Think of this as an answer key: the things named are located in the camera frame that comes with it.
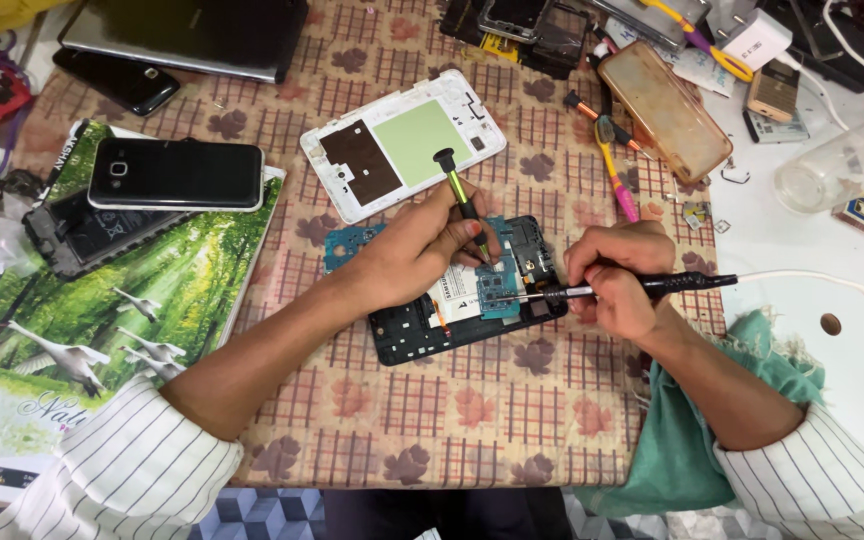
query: white striped shirt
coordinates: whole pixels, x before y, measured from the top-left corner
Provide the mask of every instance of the white striped shirt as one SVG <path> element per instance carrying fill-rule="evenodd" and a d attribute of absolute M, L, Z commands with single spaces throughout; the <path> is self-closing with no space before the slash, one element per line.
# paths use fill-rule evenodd
<path fill-rule="evenodd" d="M 805 540 L 864 540 L 864 448 L 822 405 L 765 448 L 714 452 L 752 516 Z"/>
<path fill-rule="evenodd" d="M 140 375 L 57 453 L 0 514 L 0 539 L 185 539 L 243 450 L 186 419 Z M 716 445 L 715 456 L 753 516 L 806 540 L 864 540 L 864 448 L 821 405 L 773 445 Z"/>
<path fill-rule="evenodd" d="M 137 376 L 62 437 L 58 461 L 0 514 L 0 539 L 184 540 L 242 460 Z"/>

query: man's left hand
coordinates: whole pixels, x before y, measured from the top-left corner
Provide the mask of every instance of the man's left hand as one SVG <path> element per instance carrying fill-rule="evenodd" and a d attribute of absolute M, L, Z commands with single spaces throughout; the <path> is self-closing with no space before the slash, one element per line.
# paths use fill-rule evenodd
<path fill-rule="evenodd" d="M 462 189 L 476 213 L 486 215 L 482 193 L 464 180 Z M 401 306 L 422 296 L 450 263 L 482 264 L 482 253 L 472 240 L 483 230 L 495 261 L 502 253 L 496 232 L 481 219 L 462 219 L 445 180 L 424 201 L 403 204 L 378 236 L 328 277 L 342 281 L 356 311 Z"/>

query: checkered tablecloth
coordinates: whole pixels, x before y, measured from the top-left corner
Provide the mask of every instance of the checkered tablecloth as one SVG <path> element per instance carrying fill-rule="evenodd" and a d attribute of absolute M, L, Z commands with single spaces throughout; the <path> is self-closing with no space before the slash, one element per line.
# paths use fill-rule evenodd
<path fill-rule="evenodd" d="M 326 234 L 342 227 L 300 135 L 456 68 L 509 140 L 463 176 L 485 191 L 490 215 L 534 215 L 561 270 L 562 252 L 585 227 L 611 225 L 620 214 L 590 123 L 562 104 L 574 89 L 597 108 L 598 80 L 584 62 L 569 81 L 550 80 L 446 37 L 436 22 L 444 7 L 316 0 L 284 84 L 174 72 L 182 89 L 146 118 L 56 71 L 22 130 L 13 166 L 46 175 L 81 117 L 162 139 L 262 147 L 268 164 L 286 169 L 288 178 L 239 313 L 236 332 L 243 332 L 322 276 Z M 676 269 L 714 273 L 710 222 L 692 230 L 682 218 L 684 202 L 708 201 L 705 187 L 679 185 L 666 166 L 624 147 L 613 153 L 638 185 L 643 218 L 661 221 L 676 240 Z M 677 194 L 678 202 L 664 194 Z M 718 292 L 681 294 L 674 302 L 707 332 L 725 332 Z M 633 394 L 646 389 L 641 362 L 630 344 L 566 316 L 387 368 L 377 362 L 366 322 L 358 321 L 270 389 L 274 399 L 241 436 L 246 460 L 232 483 L 621 485 L 641 431 Z"/>

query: swan illustration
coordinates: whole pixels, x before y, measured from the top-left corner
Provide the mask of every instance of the swan illustration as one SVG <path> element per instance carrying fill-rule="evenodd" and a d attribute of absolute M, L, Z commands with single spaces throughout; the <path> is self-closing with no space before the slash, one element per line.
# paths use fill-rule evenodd
<path fill-rule="evenodd" d="M 141 343 L 142 348 L 145 349 L 145 352 L 151 357 L 152 360 L 156 362 L 161 362 L 163 364 L 173 363 L 173 357 L 184 357 L 186 355 L 185 350 L 180 349 L 179 347 L 176 347 L 171 343 L 156 343 L 155 341 L 147 341 L 126 330 L 126 328 L 122 326 L 115 326 L 115 332 L 122 333 L 129 338 L 132 338 L 135 341 Z"/>
<path fill-rule="evenodd" d="M 119 351 L 125 351 L 128 353 L 128 356 L 126 356 L 126 362 L 130 364 L 138 361 L 149 364 L 151 371 L 155 372 L 155 374 L 166 383 L 172 381 L 178 374 L 186 371 L 186 366 L 179 365 L 173 360 L 169 360 L 168 362 L 159 362 L 150 358 L 148 354 L 135 350 L 132 347 L 123 345 L 122 347 L 119 347 Z"/>
<path fill-rule="evenodd" d="M 162 307 L 161 303 L 155 300 L 135 297 L 118 287 L 110 287 L 108 290 L 124 296 L 126 300 L 129 301 L 129 303 L 123 303 L 122 305 L 119 305 L 116 308 L 117 312 L 127 312 L 128 310 L 135 308 L 136 310 L 138 310 L 138 313 L 142 313 L 143 315 L 145 315 L 146 318 L 149 319 L 150 323 L 155 323 L 159 320 L 159 318 L 156 317 L 155 310 L 158 310 Z"/>
<path fill-rule="evenodd" d="M 88 397 L 102 397 L 99 394 L 99 389 L 105 390 L 106 387 L 102 386 L 102 382 L 99 382 L 99 378 L 92 373 L 89 366 L 98 362 L 108 364 L 109 357 L 107 355 L 85 345 L 53 343 L 18 325 L 16 321 L 8 321 L 6 327 L 38 343 L 38 346 L 45 350 L 45 352 L 36 354 L 18 364 L 12 371 L 19 375 L 29 375 L 54 364 L 65 371 L 72 381 L 79 383 L 85 389 Z"/>

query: green sticker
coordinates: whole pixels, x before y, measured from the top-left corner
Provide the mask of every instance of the green sticker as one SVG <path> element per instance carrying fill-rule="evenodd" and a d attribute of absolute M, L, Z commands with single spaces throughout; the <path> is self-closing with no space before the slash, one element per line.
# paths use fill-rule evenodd
<path fill-rule="evenodd" d="M 432 156 L 443 148 L 455 151 L 453 159 L 457 165 L 473 156 L 437 100 L 373 126 L 372 131 L 409 188 L 442 173 L 442 167 Z"/>

